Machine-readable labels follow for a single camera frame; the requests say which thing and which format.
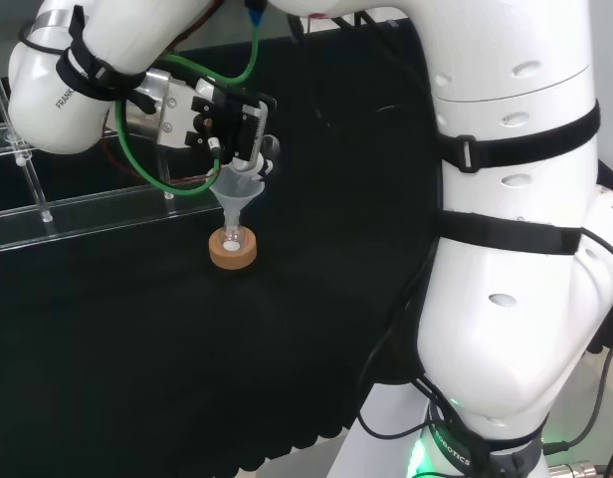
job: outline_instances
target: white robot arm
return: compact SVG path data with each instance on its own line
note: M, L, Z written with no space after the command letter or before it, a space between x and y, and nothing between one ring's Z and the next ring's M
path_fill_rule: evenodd
M501 219L510 228L511 223L587 227L613 245L613 192L596 185L595 131L563 153L534 160L512 152L520 148L502 148L501 165L479 164L480 147L490 151L495 141L521 138L534 142L558 130L570 136L572 124L597 116L588 1L272 3L299 16L336 17L383 6L404 11L422 40L438 132L459 158L443 157L445 210ZM89 50L126 75L147 70L209 6L208 0L81 3L90 16L84 32ZM71 12L74 4L46 0L38 21L47 12ZM31 39L67 48L66 26L40 22ZM12 122L40 149L83 151L100 139L111 103L72 91L57 75L56 62L17 47L11 62ZM518 157L505 161L505 155ZM417 341L427 377L464 424L487 440L512 443L538 431L612 305L613 256L586 237L575 255L442 238L418 337L411 340ZM503 463L504 456L533 448L537 440L536 434L495 454ZM435 471L464 474L432 433L425 433L424 441ZM522 457L528 469L515 476L548 476L540 446L535 460L528 452L531 457Z

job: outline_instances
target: metal connector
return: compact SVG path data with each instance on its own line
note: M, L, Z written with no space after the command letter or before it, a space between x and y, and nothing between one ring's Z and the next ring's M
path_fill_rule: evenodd
M596 468L587 461L549 468L551 478L597 478Z

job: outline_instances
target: green light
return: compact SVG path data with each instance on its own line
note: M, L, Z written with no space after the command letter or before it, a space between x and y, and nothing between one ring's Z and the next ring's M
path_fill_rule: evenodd
M424 447L424 443L422 442L422 437L420 436L417 442L415 442L415 446L413 447L413 451L410 455L406 478L413 478L419 473L425 473L429 471L435 471L435 467L430 461L430 456L428 456L426 448Z
M408 462L408 473L406 474L407 478L412 478L417 474L417 470L420 466L422 466L424 458L426 458L426 448L424 448L422 439L419 438L413 447L413 452L410 455L410 461Z

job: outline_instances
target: black fabric background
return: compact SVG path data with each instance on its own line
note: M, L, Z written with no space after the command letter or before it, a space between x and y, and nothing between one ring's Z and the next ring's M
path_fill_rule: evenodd
M410 26L384 28L423 72ZM252 87L279 101L284 155L244 214L250 270L211 265L218 211L0 254L0 478L231 477L350 425L359 368L432 239L433 128L373 50L337 31L308 47L312 75L291 40L261 45ZM194 58L237 75L248 56ZM135 184L100 146L35 164L50 200ZM1 158L0 208L30 202Z

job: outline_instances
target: clear acrylic stand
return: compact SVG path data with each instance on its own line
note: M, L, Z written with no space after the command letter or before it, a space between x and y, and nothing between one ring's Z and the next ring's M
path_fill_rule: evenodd
M172 197L149 185L48 202L33 164L35 148L12 127L1 79L0 114L0 156L14 156L35 200L31 206L0 211L0 252L220 208L211 193ZM167 164L159 169L166 179Z

